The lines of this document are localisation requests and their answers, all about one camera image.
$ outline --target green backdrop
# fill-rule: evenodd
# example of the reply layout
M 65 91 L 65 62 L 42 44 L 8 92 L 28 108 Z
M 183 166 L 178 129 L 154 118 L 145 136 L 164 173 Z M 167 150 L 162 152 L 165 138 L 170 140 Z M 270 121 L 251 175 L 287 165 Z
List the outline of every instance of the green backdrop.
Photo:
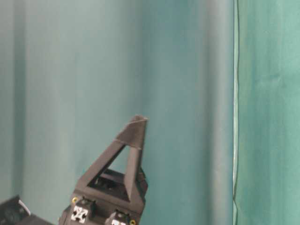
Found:
M 232 224 L 232 1 L 0 1 L 0 37 L 0 200 L 56 223 L 142 114 L 141 224 Z
M 238 225 L 300 221 L 300 2 L 238 0 Z

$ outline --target black object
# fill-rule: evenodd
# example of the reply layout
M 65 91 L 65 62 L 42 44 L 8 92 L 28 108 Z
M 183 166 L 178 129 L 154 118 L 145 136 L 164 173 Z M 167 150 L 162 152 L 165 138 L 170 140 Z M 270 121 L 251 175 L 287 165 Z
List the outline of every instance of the black object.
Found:
M 71 195 L 71 204 L 59 218 L 59 225 L 139 224 L 148 188 L 141 168 L 146 122 L 145 117 L 134 116 L 79 179 Z M 126 146 L 130 147 L 126 173 L 108 169 Z M 16 197 L 0 205 L 0 213 L 10 208 L 22 211 L 21 214 L 12 213 L 12 220 L 6 219 L 5 223 L 1 223 L 0 214 L 0 225 L 50 225 L 25 208 L 20 209 L 19 200 Z
M 16 196 L 0 205 L 0 225 L 52 225 L 31 214 Z

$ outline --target brass screw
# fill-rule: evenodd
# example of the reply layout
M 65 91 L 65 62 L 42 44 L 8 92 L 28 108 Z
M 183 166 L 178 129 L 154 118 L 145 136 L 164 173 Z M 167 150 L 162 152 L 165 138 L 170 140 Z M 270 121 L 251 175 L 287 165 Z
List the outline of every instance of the brass screw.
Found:
M 77 197 L 74 197 L 73 199 L 72 199 L 72 202 L 73 203 L 76 203 L 78 201 L 78 198 Z

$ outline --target teal curtain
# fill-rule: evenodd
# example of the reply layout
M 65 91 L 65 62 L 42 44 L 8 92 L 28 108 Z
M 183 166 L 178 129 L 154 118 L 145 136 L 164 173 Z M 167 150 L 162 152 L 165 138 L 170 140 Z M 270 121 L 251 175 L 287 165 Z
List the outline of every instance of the teal curtain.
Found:
M 0 200 L 57 223 L 142 114 L 141 224 L 232 224 L 232 1 L 1 1 L 0 37 Z
M 300 2 L 237 0 L 238 225 L 300 221 Z

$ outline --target sticker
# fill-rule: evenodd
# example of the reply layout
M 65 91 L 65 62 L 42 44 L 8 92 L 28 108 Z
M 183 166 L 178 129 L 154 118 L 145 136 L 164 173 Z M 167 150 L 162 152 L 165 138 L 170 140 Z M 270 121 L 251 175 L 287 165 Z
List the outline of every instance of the sticker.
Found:
M 79 223 L 84 224 L 88 213 L 89 213 L 88 210 L 78 207 L 78 206 L 75 206 L 73 214 L 71 216 L 71 220 L 78 221 Z
M 126 224 L 114 219 L 112 221 L 112 225 L 126 225 Z

